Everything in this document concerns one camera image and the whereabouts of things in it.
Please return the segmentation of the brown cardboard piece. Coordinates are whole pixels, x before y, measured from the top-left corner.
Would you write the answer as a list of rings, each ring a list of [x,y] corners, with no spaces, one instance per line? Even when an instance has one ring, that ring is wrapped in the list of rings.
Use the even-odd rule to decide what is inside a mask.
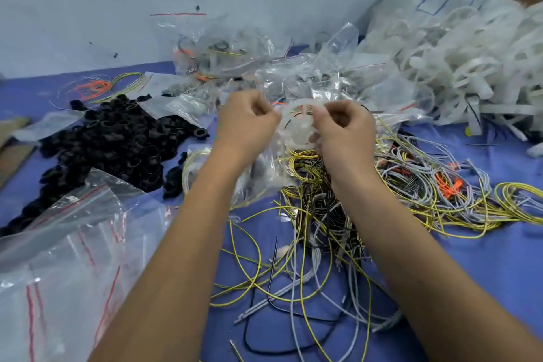
[[[30,124],[27,117],[0,120],[0,190],[35,149],[34,144],[15,139],[14,132]]]

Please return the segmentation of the blue table cloth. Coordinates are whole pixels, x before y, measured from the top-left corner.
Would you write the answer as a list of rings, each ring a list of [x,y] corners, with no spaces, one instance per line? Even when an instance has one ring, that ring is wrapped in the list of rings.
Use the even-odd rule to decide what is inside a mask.
[[[56,111],[50,102],[66,108],[71,97],[65,90],[84,84],[87,78],[112,79],[127,72],[157,72],[174,74],[171,62],[146,63],[124,68],[99,69],[94,71],[67,73],[33,78],[0,79],[0,120],[13,117],[28,117],[39,121],[50,111]],[[415,125],[405,128],[419,138],[440,142],[447,146],[457,160],[470,160],[484,170],[492,184],[521,182],[543,190],[543,158],[527,157],[527,145],[499,128],[490,133],[488,139],[465,136],[463,125],[434,128],[432,125]],[[16,175],[0,191],[0,226],[4,226],[21,209],[38,196],[41,174],[54,165],[54,160],[43,159],[39,152],[19,169]],[[269,263],[275,241],[277,247],[293,239],[290,222],[280,219],[285,213],[275,201],[279,196],[262,199],[251,206],[233,213],[239,220],[260,213],[239,225],[251,234],[261,251],[261,259]],[[257,247],[239,228],[233,227],[237,253],[258,259]],[[509,223],[477,239],[441,238],[444,249],[473,278],[474,281],[495,297],[507,311],[524,322],[538,336],[543,337],[543,226],[527,223]],[[344,272],[334,269],[324,284],[324,293],[340,301],[347,292]],[[246,281],[235,257],[221,252],[216,281],[225,286]],[[208,313],[203,339],[202,362],[238,362],[230,340],[234,342],[245,362],[297,362],[298,356],[266,357],[253,354],[243,341],[244,323],[234,324],[239,314],[251,301],[252,292],[247,293],[228,307],[211,308]],[[317,295],[305,302],[309,316],[335,317],[338,310],[324,297]],[[390,298],[372,286],[372,310],[384,316],[395,310]],[[249,319],[247,341],[252,348],[261,351],[293,349],[294,338],[289,316],[266,306]],[[325,341],[323,348],[333,361],[338,361],[349,349],[356,331],[356,322],[345,317],[338,323]],[[359,325],[357,342],[345,362],[361,362],[364,354],[366,328]],[[418,362],[426,361],[424,351],[403,320],[390,331],[371,333],[364,362]]]

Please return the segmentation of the person's right forearm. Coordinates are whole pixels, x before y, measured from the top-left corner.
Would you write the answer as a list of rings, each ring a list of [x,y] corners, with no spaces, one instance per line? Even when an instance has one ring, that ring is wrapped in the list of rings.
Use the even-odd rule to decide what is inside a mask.
[[[543,362],[543,343],[467,275],[371,164],[325,158],[325,165],[432,362]]]

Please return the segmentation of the person's right hand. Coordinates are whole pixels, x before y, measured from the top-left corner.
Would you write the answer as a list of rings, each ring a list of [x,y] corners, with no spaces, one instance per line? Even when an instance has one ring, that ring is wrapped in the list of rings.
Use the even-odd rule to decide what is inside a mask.
[[[314,105],[312,117],[313,141],[332,177],[354,176],[374,168],[376,125],[370,111],[351,100],[331,101]]]

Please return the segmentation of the pile of empty zip bags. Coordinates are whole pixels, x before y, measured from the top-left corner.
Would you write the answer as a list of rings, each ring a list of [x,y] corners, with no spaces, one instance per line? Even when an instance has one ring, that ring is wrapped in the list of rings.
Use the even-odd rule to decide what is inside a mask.
[[[0,239],[0,362],[86,362],[173,214],[92,169],[30,230]]]

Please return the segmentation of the pile of white plastic strips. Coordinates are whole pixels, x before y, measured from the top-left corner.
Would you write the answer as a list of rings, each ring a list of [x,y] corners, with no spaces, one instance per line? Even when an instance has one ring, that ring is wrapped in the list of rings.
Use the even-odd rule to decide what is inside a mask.
[[[386,55],[404,78],[431,89],[436,125],[467,123],[479,136],[487,117],[532,143],[530,157],[543,157],[543,0],[490,0],[438,19],[392,17],[360,49]]]

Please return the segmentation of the person's left hand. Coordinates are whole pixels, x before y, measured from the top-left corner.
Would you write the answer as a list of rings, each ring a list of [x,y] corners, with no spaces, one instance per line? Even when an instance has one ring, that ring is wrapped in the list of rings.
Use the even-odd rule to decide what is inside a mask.
[[[248,166],[270,144],[276,127],[250,121],[243,114],[243,91],[233,92],[219,112],[212,150],[243,167]]]

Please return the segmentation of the person's left forearm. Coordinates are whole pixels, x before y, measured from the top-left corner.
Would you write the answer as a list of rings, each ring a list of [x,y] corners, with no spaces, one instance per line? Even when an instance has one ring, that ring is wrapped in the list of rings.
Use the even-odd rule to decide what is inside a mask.
[[[214,144],[88,362],[199,362],[234,188],[262,150]]]

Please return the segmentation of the clear bag with white ring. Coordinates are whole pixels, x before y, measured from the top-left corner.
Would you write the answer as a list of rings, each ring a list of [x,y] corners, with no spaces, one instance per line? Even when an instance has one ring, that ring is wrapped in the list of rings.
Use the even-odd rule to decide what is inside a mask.
[[[290,88],[286,81],[260,83],[259,89],[281,116],[270,144],[270,153],[281,158],[289,151],[314,150],[316,144],[311,141],[316,134],[313,109],[330,102],[330,93],[314,89],[312,83]]]

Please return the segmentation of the pile of filled clear bags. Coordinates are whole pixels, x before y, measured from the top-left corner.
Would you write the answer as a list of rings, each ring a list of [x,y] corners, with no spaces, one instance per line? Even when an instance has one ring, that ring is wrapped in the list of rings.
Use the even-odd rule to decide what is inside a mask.
[[[346,23],[333,36],[315,35],[309,50],[289,55],[293,39],[254,26],[235,27],[226,15],[155,13],[156,38],[172,51],[176,76],[149,76],[157,93],[144,109],[155,118],[182,117],[207,127],[236,91],[257,89],[275,107],[298,99],[354,100],[377,114],[425,119],[434,107],[429,88],[407,81],[387,55],[358,48]]]

